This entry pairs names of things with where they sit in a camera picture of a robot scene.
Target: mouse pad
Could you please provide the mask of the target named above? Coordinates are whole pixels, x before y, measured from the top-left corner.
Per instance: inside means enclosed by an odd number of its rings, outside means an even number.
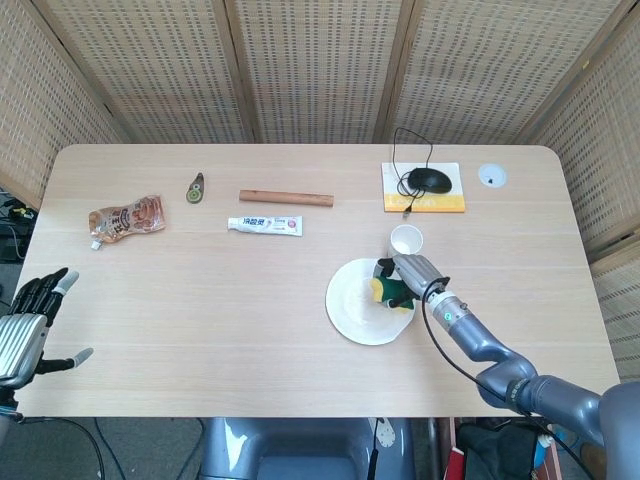
[[[424,162],[396,163],[396,168],[400,176],[418,167],[424,167]],[[422,198],[418,198],[413,202],[411,211],[464,212],[464,195],[462,193],[462,180],[460,179],[460,166],[457,163],[429,162],[429,167],[440,170],[449,177],[451,180],[451,191],[448,193],[426,192]],[[405,197],[398,193],[398,175],[396,175],[393,164],[391,163],[382,164],[382,187],[384,190],[384,211],[404,212],[411,203],[411,197]]]

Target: woven panel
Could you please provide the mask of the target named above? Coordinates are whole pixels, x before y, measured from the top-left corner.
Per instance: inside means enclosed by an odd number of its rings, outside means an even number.
[[[0,2],[0,170],[12,193],[37,206],[58,151],[125,140],[103,112],[21,3]]]
[[[640,22],[616,40],[536,140],[560,156],[585,242],[640,214],[638,45]]]
[[[48,0],[138,141],[245,142],[211,0]]]
[[[617,3],[426,0],[395,125],[436,143],[512,142]]]
[[[630,381],[640,380],[640,245],[625,253],[626,258],[612,268],[594,264],[593,282],[618,374],[622,381]]]
[[[400,0],[239,0],[265,142],[368,143]]]

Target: wooden stick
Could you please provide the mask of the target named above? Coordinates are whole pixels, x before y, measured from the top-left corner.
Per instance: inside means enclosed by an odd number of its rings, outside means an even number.
[[[265,192],[263,190],[240,190],[240,200],[245,202],[293,203],[333,207],[333,195],[314,193]]]

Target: white paper plate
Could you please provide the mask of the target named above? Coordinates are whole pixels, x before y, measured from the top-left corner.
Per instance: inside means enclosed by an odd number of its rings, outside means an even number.
[[[377,261],[360,258],[343,265],[327,287],[326,305],[331,323],[349,340],[363,345],[392,342],[411,323],[415,313],[373,301],[369,280]]]

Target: white round object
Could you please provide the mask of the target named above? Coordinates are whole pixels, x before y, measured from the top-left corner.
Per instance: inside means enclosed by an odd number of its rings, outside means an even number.
[[[507,172],[500,165],[485,163],[478,170],[478,176],[483,185],[491,188],[500,188],[507,183]]]
[[[422,232],[413,225],[398,225],[391,232],[389,238],[389,256],[393,257],[400,253],[413,255],[422,248]]]
[[[369,281],[377,262],[375,258],[353,260],[335,273],[327,287],[331,323],[349,340],[362,345],[392,342],[411,323],[415,312],[387,308],[373,300]]]

